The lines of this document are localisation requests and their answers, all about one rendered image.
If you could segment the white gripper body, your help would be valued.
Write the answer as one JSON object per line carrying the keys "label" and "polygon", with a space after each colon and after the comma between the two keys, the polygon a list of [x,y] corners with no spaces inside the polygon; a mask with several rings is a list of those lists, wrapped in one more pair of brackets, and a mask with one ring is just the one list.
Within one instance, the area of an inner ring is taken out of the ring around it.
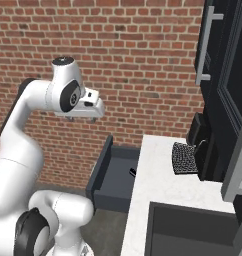
{"label": "white gripper body", "polygon": [[89,117],[101,118],[105,114],[105,105],[101,98],[97,99],[95,103],[80,100],[78,104],[69,112],[56,112],[56,116],[64,117]]}

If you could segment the dark grey open drawer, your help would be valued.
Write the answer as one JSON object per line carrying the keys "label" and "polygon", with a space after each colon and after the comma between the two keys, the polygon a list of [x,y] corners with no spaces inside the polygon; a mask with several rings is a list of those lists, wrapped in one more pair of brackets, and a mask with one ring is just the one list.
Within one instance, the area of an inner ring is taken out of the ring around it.
{"label": "dark grey open drawer", "polygon": [[115,146],[109,135],[86,186],[86,197],[95,209],[128,213],[140,149]]}

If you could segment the black coffee machine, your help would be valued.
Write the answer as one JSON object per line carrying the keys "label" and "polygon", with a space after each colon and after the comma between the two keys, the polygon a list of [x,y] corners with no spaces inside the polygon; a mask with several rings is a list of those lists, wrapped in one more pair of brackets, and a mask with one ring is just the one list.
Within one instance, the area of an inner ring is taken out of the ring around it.
{"label": "black coffee machine", "polygon": [[200,181],[223,180],[215,137],[203,113],[194,115],[186,143],[173,144],[172,167],[175,175],[197,174]]}

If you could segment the black tall cupboard door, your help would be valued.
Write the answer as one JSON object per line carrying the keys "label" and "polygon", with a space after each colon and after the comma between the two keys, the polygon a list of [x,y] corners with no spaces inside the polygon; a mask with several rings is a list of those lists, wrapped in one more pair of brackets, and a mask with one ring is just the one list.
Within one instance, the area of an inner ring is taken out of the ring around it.
{"label": "black tall cupboard door", "polygon": [[206,59],[203,67],[204,74],[210,74],[209,81],[202,81],[201,87],[203,99],[205,102],[205,112],[216,139],[236,139],[238,134],[232,129],[226,112],[222,106],[222,102],[217,93],[217,86],[223,66],[223,61],[228,44],[229,34],[233,22],[233,16],[238,0],[205,0],[199,40],[197,45],[197,53],[195,59],[195,71],[197,72],[198,60],[201,50],[202,35],[206,22],[207,9],[214,6],[214,12],[223,14],[222,20],[212,22],[210,37],[207,46]]}

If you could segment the dark sink basin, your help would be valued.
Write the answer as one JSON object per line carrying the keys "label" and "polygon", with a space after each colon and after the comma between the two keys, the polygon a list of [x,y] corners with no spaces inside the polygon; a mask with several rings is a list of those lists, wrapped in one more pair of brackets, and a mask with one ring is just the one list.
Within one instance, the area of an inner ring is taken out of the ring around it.
{"label": "dark sink basin", "polygon": [[151,202],[144,256],[237,256],[236,216]]}

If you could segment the black panelled cupboard door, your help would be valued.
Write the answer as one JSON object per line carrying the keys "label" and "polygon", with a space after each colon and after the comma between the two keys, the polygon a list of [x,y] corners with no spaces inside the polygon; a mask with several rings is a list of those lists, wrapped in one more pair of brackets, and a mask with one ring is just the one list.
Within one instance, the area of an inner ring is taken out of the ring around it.
{"label": "black panelled cupboard door", "polygon": [[242,0],[237,1],[217,93],[238,134],[242,126]]}

